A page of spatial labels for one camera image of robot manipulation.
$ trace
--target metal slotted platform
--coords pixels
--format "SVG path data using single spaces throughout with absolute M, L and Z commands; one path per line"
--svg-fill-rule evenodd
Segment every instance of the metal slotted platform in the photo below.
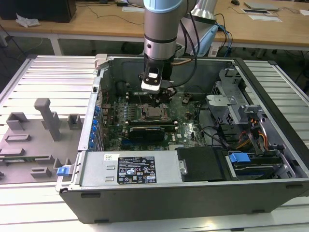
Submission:
M 80 114 L 84 118 L 94 73 L 94 57 L 37 56 L 27 59 L 0 95 L 0 140 L 8 129 L 11 112 L 41 119 L 34 109 L 37 98 L 49 98 L 59 118 Z
M 246 61 L 245 63 L 299 137 L 309 147 L 308 96 L 299 89 L 278 65 L 271 65 L 268 61 Z M 254 104 L 259 104 L 248 88 L 246 88 L 246 91 Z
M 308 107 L 307 97 L 297 93 L 297 88 L 278 67 L 268 62 L 248 61 L 247 64 L 266 89 L 280 83 L 270 96 L 281 109 L 296 108 L 301 104 L 303 108 Z M 7 130 L 5 120 L 10 112 L 25 112 L 28 118 L 41 118 L 33 107 L 38 97 L 50 98 L 51 108 L 59 117 L 66 118 L 71 110 L 83 117 L 96 76 L 93 72 L 94 57 L 38 56 L 28 59 L 0 95 L 0 134 Z M 296 109 L 293 114 L 285 115 L 295 129 L 299 129 L 297 132 L 301 132 L 309 120 L 306 114 L 295 112 Z M 309 197 L 292 199 L 267 214 L 85 225 L 63 202 L 55 191 L 55 184 L 0 185 L 0 231 L 55 231 L 59 228 L 85 232 L 309 231 Z

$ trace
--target computer case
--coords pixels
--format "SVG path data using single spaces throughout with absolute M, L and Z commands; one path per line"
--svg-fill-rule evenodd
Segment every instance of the computer case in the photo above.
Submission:
M 75 0 L 0 0 L 0 16 L 16 19 L 16 13 L 39 21 L 69 23 L 76 12 Z

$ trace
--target floor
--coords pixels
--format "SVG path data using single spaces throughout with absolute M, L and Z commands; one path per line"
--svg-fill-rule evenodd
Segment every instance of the floor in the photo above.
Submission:
M 54 54 L 49 39 L 14 37 L 14 40 L 26 55 Z M 86 40 L 63 39 L 60 40 L 60 44 L 66 56 L 91 56 L 97 53 L 123 54 L 121 49 L 123 42 L 95 41 L 96 51 L 93 51 L 91 42 Z M 125 46 L 124 52 L 125 54 L 140 54 L 142 50 L 142 43 L 129 43 Z M 306 90 L 305 86 L 307 81 L 309 83 L 309 79 L 305 77 L 302 71 L 304 70 L 305 63 L 308 65 L 309 53 L 302 56 L 299 51 L 278 50 L 276 54 L 273 54 L 272 50 L 267 50 L 265 55 L 259 59 L 256 57 L 256 54 L 252 56 L 254 51 L 255 49 L 250 48 L 245 50 L 242 48 L 233 48 L 230 57 L 239 57 L 244 60 L 274 60 L 294 81 L 299 77 L 297 84 L 300 88 Z M 225 48 L 222 49 L 218 56 L 223 56 L 224 53 Z M 0 91 L 10 81 L 24 60 L 25 56 L 17 48 L 14 41 L 8 39 L 8 46 L 6 48 L 0 48 Z

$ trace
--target motherboard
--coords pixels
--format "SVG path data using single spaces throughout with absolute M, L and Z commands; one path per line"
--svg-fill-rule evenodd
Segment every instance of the motherboard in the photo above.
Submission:
M 100 130 L 105 151 L 175 150 L 205 146 L 197 122 L 200 102 L 183 96 L 152 107 L 141 93 L 103 100 Z

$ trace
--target laptop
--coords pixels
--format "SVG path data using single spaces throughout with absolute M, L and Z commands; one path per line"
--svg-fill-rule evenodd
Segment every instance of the laptop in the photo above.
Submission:
M 267 3 L 245 2 L 245 5 L 254 10 L 279 11 L 278 7 Z

